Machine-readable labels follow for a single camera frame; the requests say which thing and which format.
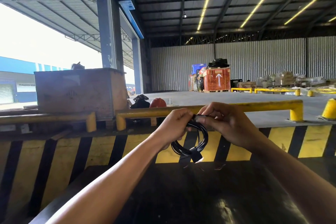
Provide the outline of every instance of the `roller shutter door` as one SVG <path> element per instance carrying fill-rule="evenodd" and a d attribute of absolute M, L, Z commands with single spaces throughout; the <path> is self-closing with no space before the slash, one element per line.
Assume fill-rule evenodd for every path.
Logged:
<path fill-rule="evenodd" d="M 13 85 L 0 84 L 0 104 L 14 103 Z"/>

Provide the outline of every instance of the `coiled cable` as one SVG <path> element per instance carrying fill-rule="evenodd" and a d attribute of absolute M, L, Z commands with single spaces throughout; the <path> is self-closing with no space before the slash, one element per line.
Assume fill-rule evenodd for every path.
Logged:
<path fill-rule="evenodd" d="M 204 147 L 208 143 L 208 132 L 207 132 L 206 128 L 201 123 L 198 123 L 198 122 L 194 121 L 194 119 L 195 119 L 195 115 L 193 116 L 192 120 L 188 122 L 187 127 L 193 127 L 193 128 L 196 128 L 198 130 L 198 145 L 196 147 L 191 148 L 190 150 L 181 146 L 178 141 L 174 141 L 170 145 L 171 145 L 171 148 L 173 149 L 173 151 L 176 154 L 178 154 L 180 156 L 191 157 L 193 162 L 197 163 L 197 162 L 200 162 L 200 161 L 203 160 L 203 157 L 200 154 L 200 152 L 204 149 Z M 200 131 L 203 133 L 203 141 L 201 141 L 201 142 L 199 141 L 199 132 Z"/>

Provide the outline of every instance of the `forearm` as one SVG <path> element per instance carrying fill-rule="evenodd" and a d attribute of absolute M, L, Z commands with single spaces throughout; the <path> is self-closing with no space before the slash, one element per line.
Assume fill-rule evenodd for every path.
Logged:
<path fill-rule="evenodd" d="M 311 224 L 336 223 L 336 188 L 304 164 L 265 142 L 255 153 Z"/>
<path fill-rule="evenodd" d="M 160 140 L 147 138 L 68 201 L 48 224 L 112 223 L 161 148 Z"/>

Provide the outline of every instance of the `arrow symbol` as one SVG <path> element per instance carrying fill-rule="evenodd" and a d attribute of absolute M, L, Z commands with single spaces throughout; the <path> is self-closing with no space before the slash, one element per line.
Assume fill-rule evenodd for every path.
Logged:
<path fill-rule="evenodd" d="M 217 75 L 216 75 L 216 78 L 217 78 L 217 77 L 218 77 L 218 86 L 220 86 L 220 77 L 222 77 L 222 76 L 221 76 L 221 74 L 217 74 Z"/>

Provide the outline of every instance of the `dark glossy surface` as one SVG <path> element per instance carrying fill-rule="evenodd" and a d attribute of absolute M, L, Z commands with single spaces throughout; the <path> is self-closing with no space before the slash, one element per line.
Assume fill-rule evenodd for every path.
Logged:
<path fill-rule="evenodd" d="M 336 185 L 336 160 L 301 159 Z M 32 223 L 45 223 L 107 170 L 87 168 Z M 277 181 L 256 161 L 152 164 L 115 223 L 305 223 Z"/>

